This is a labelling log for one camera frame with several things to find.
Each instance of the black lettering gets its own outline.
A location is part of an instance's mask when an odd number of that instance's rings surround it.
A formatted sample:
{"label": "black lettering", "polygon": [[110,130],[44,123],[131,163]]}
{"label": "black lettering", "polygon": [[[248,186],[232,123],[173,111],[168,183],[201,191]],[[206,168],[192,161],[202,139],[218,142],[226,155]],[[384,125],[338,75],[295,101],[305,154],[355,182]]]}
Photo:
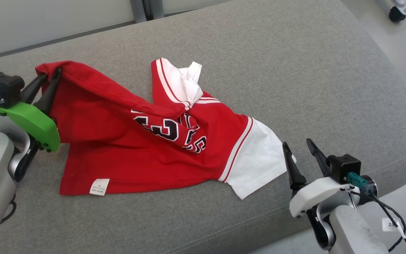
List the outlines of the black lettering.
{"label": "black lettering", "polygon": [[186,143],[185,143],[185,145],[189,144],[189,143],[192,141],[192,136],[193,136],[195,133],[197,133],[197,130],[198,130],[198,129],[200,129],[200,126],[198,126],[198,124],[197,124],[197,127],[196,127],[195,129],[189,130],[189,131],[187,132],[187,138],[186,138]]}
{"label": "black lettering", "polygon": [[190,115],[184,113],[184,116],[185,116],[185,118],[186,118],[186,125],[187,125],[187,128],[190,128]]}
{"label": "black lettering", "polygon": [[159,135],[160,137],[170,141],[175,141],[178,139],[178,123],[173,120],[164,119],[162,126],[151,125],[151,127],[148,127],[148,117],[146,116],[135,117],[134,121],[142,125],[145,130],[153,133],[154,135]]}
{"label": "black lettering", "polygon": [[196,154],[200,153],[206,148],[206,136],[199,138],[193,143],[193,145],[185,146],[183,148]]}

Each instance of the chair caster wheel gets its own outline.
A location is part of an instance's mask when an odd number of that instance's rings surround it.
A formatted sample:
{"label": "chair caster wheel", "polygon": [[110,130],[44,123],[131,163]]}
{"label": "chair caster wheel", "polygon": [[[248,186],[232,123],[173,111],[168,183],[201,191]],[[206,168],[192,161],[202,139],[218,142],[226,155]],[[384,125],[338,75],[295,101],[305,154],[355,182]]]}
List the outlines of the chair caster wheel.
{"label": "chair caster wheel", "polygon": [[403,15],[396,6],[393,6],[391,10],[389,10],[389,19],[394,23],[402,21],[405,18],[406,16]]}

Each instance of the robotic arm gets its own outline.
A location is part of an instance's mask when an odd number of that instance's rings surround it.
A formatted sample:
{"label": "robotic arm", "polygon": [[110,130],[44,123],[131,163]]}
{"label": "robotic arm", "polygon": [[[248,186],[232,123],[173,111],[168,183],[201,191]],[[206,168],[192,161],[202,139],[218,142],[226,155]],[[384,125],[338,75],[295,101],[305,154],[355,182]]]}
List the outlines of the robotic arm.
{"label": "robotic arm", "polygon": [[329,156],[307,139],[311,154],[317,159],[323,178],[306,183],[292,159],[292,152],[283,143],[292,199],[292,217],[306,215],[319,246],[330,254],[385,254],[380,241],[356,206],[377,196],[377,185],[367,175],[359,176],[361,162],[350,156]]}
{"label": "robotic arm", "polygon": [[39,102],[31,105],[47,77],[38,76],[21,92],[21,77],[0,72],[0,223],[10,204],[14,212],[16,183],[23,179],[37,151],[58,149],[59,133],[47,114],[60,76],[58,69]]}

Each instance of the white wall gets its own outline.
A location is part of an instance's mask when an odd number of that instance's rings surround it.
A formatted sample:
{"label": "white wall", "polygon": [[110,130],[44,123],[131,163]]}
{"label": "white wall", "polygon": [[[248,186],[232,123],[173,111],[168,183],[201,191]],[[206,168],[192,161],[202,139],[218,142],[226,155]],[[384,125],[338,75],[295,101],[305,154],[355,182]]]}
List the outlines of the white wall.
{"label": "white wall", "polygon": [[217,5],[231,0],[162,0],[164,14],[176,13],[187,10]]}
{"label": "white wall", "polygon": [[131,20],[129,0],[0,0],[0,53]]}

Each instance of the label sticker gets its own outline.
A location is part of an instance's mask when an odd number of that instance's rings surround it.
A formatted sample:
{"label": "label sticker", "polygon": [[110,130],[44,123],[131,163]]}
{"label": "label sticker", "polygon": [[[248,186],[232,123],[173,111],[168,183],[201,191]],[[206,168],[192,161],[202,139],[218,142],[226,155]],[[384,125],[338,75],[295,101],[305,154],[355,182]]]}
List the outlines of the label sticker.
{"label": "label sticker", "polygon": [[92,187],[90,187],[90,194],[104,196],[106,194],[107,185],[109,184],[109,179],[97,179],[93,182]]}
{"label": "label sticker", "polygon": [[[396,224],[401,228],[399,220],[394,219]],[[383,231],[388,232],[388,231],[396,231],[399,232],[400,230],[393,224],[393,222],[390,220],[390,218],[383,218],[382,219],[382,228]]]}

